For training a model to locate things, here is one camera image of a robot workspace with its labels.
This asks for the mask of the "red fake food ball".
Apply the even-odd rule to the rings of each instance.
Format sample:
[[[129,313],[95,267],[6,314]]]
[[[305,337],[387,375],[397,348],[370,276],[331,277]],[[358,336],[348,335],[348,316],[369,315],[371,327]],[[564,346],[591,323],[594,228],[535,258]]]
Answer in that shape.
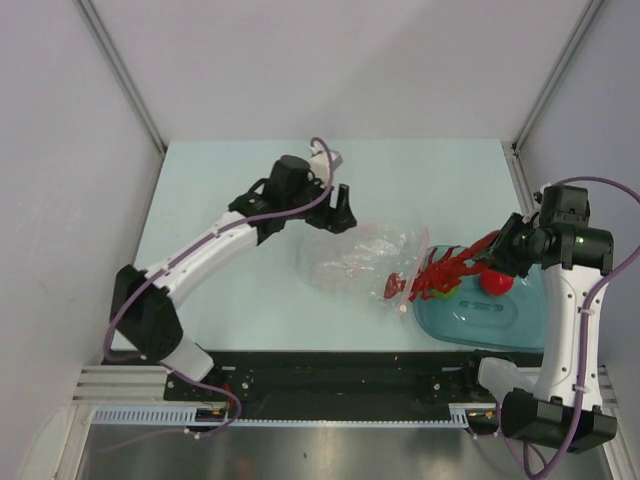
[[[485,270],[479,275],[481,289],[491,296],[503,296],[514,285],[514,278],[493,270]]]

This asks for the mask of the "clear zip top bag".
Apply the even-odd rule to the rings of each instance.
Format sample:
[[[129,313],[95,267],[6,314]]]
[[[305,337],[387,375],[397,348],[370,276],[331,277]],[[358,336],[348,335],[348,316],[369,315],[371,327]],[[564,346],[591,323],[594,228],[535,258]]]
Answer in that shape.
[[[369,222],[337,235],[303,235],[296,248],[296,272],[306,285],[332,299],[404,315],[410,309],[409,286],[430,246],[426,225]]]

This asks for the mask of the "green fake food ball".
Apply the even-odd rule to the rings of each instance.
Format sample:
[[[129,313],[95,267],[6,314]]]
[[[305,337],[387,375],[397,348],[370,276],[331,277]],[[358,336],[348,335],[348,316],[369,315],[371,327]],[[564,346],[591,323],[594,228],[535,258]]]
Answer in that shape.
[[[450,298],[450,297],[452,297],[453,295],[455,295],[457,293],[458,289],[459,289],[459,286],[455,285],[455,286],[452,286],[447,291],[435,290],[434,291],[434,296],[436,298],[442,298],[442,299]]]

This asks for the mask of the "red fake lobster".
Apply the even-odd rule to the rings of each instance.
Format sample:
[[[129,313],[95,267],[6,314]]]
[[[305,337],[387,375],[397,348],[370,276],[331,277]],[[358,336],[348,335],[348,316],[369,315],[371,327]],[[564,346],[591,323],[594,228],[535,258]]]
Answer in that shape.
[[[426,265],[418,270],[415,279],[411,282],[408,300],[413,302],[418,298],[422,300],[436,298],[435,290],[447,291],[452,286],[459,286],[464,277],[479,275],[488,270],[489,263],[482,260],[476,261],[474,257],[483,251],[497,234],[497,230],[488,233],[458,254],[454,254],[456,246],[451,246],[437,260],[435,255],[438,248],[435,247],[429,254]]]

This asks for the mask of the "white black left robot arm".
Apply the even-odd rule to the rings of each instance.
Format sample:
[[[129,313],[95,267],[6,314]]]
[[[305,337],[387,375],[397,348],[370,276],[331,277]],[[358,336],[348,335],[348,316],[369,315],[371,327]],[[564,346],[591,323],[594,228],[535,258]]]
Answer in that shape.
[[[327,186],[318,179],[304,180],[288,192],[259,180],[209,230],[175,254],[146,269],[127,265],[117,273],[104,346],[109,348],[120,333],[142,357],[186,378],[187,389],[197,398],[214,397],[221,376],[213,358],[184,333],[178,308],[214,273],[289,220],[333,234],[355,227],[349,194],[346,184]]]

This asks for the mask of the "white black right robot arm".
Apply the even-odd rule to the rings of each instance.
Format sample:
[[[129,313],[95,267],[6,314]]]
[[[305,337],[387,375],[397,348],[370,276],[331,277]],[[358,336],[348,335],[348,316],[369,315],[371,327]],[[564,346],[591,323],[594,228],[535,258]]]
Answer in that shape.
[[[487,356],[461,376],[463,393],[473,401],[492,395],[511,439],[573,454],[612,440],[617,421],[602,411],[597,366],[601,281],[612,270],[612,234],[589,227],[581,216],[562,214],[534,226],[514,213],[477,257],[511,276],[525,277],[539,266],[549,317],[536,381],[513,362]]]

